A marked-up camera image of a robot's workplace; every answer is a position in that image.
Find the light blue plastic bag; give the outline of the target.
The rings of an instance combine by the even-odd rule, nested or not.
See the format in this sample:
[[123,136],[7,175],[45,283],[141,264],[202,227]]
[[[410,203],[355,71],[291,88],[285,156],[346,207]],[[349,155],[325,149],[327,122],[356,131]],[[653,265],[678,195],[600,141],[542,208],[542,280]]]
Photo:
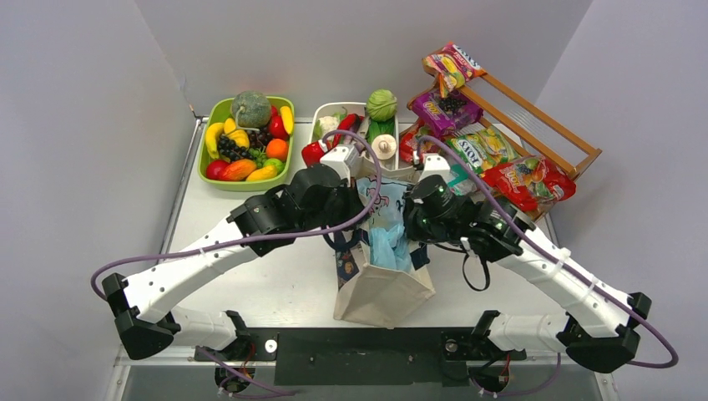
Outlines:
[[375,195],[375,186],[374,175],[357,180],[363,202],[374,200],[366,229],[370,262],[383,269],[410,273],[413,264],[403,220],[407,184],[384,177],[378,195]]

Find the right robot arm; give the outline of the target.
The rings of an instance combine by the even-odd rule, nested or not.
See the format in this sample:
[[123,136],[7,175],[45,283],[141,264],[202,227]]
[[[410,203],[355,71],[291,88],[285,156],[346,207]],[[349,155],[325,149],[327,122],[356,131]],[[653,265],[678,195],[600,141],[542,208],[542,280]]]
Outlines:
[[631,362],[640,335],[630,314],[646,317],[651,300],[597,279],[512,202],[502,196],[496,202],[523,232],[521,236],[492,201],[456,195],[439,175],[424,178],[404,196],[404,226],[410,239],[460,246],[484,266],[495,263],[519,275],[563,308],[560,314],[527,316],[484,312],[473,329],[475,353],[482,358],[509,351],[566,353],[598,373],[612,373]]

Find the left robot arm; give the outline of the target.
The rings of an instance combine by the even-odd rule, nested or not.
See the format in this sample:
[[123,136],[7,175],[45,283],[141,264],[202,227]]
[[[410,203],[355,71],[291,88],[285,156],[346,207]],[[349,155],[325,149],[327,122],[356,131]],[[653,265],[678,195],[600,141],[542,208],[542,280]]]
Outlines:
[[187,250],[128,277],[106,276],[101,286],[128,356],[142,360],[181,345],[241,358],[249,336],[237,312],[199,312],[180,302],[229,270],[293,244],[300,232],[354,225],[362,209],[350,170],[317,163],[247,198]]

